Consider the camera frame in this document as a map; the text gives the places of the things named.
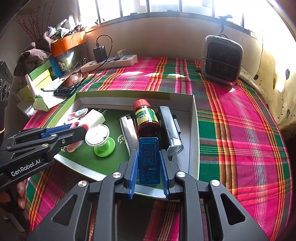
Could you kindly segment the person's left hand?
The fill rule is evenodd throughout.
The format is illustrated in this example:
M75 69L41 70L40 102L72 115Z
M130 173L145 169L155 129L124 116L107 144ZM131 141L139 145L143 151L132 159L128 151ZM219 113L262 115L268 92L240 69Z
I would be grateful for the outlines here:
M27 205L27 186L26 181L21 181L16 185L17 202L20 209L25 209Z

